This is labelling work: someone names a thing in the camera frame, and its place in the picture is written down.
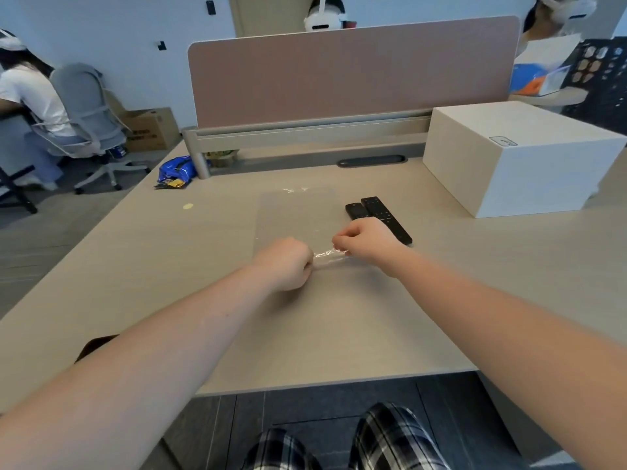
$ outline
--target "hand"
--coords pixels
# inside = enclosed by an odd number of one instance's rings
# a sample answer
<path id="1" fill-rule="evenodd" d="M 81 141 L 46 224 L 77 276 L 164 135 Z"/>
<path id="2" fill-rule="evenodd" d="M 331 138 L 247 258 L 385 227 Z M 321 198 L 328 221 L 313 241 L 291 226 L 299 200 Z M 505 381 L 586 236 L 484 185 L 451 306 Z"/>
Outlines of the hand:
<path id="1" fill-rule="evenodd" d="M 355 256 L 373 264 L 393 277 L 394 258 L 406 253 L 406 247 L 375 217 L 365 217 L 351 222 L 333 236 L 333 246 L 347 256 Z"/>
<path id="2" fill-rule="evenodd" d="M 277 239 L 258 252 L 253 265 L 264 269 L 273 289 L 293 290 L 302 287 L 311 275 L 314 253 L 308 245 L 293 237 Z"/>

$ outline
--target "checkered trousers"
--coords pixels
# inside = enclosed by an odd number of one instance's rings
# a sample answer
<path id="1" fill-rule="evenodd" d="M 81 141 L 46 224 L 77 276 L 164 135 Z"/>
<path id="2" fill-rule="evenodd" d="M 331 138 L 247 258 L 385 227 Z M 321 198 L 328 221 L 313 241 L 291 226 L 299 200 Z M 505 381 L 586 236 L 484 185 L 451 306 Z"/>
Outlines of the checkered trousers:
<path id="1" fill-rule="evenodd" d="M 378 403 L 361 417 L 353 438 L 350 470 L 450 470 L 412 411 Z M 298 439 L 283 429 L 259 436 L 242 470 L 322 470 Z"/>

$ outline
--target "black remote control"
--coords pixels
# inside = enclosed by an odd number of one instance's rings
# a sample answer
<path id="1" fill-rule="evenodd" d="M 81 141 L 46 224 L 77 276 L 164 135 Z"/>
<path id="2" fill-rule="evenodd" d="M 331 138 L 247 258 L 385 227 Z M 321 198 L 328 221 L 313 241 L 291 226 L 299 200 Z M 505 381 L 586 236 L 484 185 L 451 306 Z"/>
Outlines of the black remote control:
<path id="1" fill-rule="evenodd" d="M 396 218 L 392 216 L 392 213 L 389 212 L 389 209 L 385 207 L 385 205 L 381 202 L 381 200 L 373 196 L 371 198 L 362 198 L 362 204 L 370 213 L 371 216 L 378 218 L 383 224 L 388 226 L 389 230 L 396 236 L 396 239 L 401 241 L 401 243 L 405 245 L 410 245 L 413 240 L 407 231 L 403 229 L 401 223 L 396 221 Z"/>
<path id="2" fill-rule="evenodd" d="M 349 214 L 350 218 L 354 221 L 355 219 L 360 219 L 362 217 L 370 217 L 368 211 L 361 203 L 351 203 L 345 206 L 346 212 Z"/>

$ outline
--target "white shirt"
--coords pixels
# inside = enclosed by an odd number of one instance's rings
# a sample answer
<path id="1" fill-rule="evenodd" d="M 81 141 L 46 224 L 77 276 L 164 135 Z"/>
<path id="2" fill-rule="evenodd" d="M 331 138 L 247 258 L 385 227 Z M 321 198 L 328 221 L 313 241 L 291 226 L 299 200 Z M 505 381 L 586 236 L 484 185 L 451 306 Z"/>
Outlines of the white shirt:
<path id="1" fill-rule="evenodd" d="M 56 136 L 77 135 L 68 123 L 68 113 L 50 80 L 40 71 L 27 66 L 15 66 L 0 74 L 0 99 L 28 107 L 46 129 Z"/>

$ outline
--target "gray office chair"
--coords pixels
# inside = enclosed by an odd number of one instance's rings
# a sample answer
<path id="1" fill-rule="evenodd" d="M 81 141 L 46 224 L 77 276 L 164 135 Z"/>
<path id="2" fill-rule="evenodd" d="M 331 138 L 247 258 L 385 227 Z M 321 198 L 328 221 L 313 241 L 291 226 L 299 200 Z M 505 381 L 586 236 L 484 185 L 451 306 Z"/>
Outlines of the gray office chair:
<path id="1" fill-rule="evenodd" d="M 73 145 L 59 145 L 47 135 L 46 124 L 38 123 L 33 130 L 51 142 L 52 155 L 66 155 L 72 158 L 85 158 L 98 155 L 102 165 L 86 180 L 74 185 L 76 194 L 83 193 L 83 186 L 93 183 L 98 178 L 108 175 L 111 186 L 121 190 L 115 179 L 114 172 L 129 172 L 150 168 L 143 165 L 132 165 L 130 161 L 111 162 L 108 149 L 113 149 L 126 142 L 125 131 L 129 128 L 112 112 L 106 103 L 101 74 L 87 64 L 68 64 L 55 69 L 50 82 L 61 98 L 70 125 L 85 141 Z"/>

